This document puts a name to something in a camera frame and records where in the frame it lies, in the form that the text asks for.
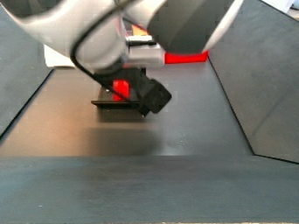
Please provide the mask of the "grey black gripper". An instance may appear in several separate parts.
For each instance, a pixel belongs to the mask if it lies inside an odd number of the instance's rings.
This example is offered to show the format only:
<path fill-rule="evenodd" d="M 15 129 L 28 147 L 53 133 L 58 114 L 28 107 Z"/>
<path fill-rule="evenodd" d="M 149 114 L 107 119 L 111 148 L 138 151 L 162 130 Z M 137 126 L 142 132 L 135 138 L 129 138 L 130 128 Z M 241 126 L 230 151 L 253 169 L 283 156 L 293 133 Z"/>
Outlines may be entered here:
<path fill-rule="evenodd" d="M 126 68 L 161 67 L 165 64 L 165 50 L 150 35 L 101 37 L 93 50 L 93 69 L 98 74 L 113 74 Z"/>

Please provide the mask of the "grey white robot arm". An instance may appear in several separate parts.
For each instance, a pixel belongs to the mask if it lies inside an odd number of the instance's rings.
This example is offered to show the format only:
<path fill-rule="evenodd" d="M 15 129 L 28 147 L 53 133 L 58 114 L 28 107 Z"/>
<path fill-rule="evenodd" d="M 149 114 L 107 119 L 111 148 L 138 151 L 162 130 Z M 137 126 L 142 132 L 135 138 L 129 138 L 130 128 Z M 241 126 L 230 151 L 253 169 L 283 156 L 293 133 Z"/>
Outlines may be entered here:
<path fill-rule="evenodd" d="M 125 22 L 137 23 L 169 53 L 209 51 L 245 0 L 0 0 L 11 19 L 69 57 L 99 84 L 153 63 L 134 56 Z"/>

